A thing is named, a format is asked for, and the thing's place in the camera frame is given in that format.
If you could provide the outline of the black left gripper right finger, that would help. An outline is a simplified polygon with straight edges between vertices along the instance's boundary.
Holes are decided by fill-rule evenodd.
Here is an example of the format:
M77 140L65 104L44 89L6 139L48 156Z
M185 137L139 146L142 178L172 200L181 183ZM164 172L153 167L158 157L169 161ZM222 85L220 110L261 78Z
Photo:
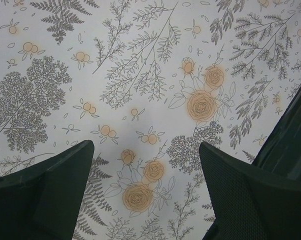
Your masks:
M270 173L202 142L215 220L205 240L301 240L301 181Z

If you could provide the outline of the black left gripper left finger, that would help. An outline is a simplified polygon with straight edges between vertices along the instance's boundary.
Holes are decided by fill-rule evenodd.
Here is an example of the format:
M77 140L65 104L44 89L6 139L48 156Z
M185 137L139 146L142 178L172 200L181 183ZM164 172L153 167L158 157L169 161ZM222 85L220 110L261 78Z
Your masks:
M0 240L70 240L89 177L91 140L0 177Z

